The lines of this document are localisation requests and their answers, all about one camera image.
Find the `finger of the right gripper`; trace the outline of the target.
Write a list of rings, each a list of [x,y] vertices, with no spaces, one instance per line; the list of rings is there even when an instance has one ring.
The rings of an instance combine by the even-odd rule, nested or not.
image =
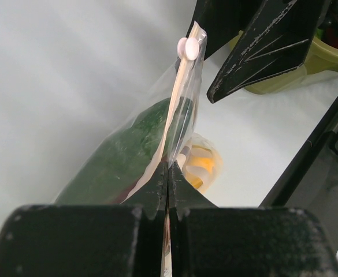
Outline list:
[[[241,88],[300,67],[329,1],[236,1],[241,37],[207,91],[216,103]]]
[[[227,62],[269,62],[270,54],[254,53],[269,32],[269,1],[197,1],[191,25],[197,23],[207,33],[205,58],[243,31],[239,44]]]

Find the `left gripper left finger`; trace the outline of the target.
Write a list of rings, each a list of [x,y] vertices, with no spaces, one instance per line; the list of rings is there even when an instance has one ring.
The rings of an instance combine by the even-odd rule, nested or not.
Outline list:
[[[168,165],[119,205],[24,205],[0,230],[0,276],[162,276]]]

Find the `polka dot zip bag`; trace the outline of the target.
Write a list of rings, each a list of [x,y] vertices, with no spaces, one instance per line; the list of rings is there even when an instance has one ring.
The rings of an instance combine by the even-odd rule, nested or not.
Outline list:
[[[178,58],[123,126],[108,135],[56,198],[61,205],[119,204],[153,176],[162,162],[177,163],[184,178],[204,192],[222,159],[195,133],[206,32],[194,24],[177,44]]]

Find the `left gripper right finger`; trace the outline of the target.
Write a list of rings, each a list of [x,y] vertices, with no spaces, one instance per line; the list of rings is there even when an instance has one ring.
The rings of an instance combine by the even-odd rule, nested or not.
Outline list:
[[[219,208],[168,170],[173,276],[338,276],[324,229],[299,208]]]

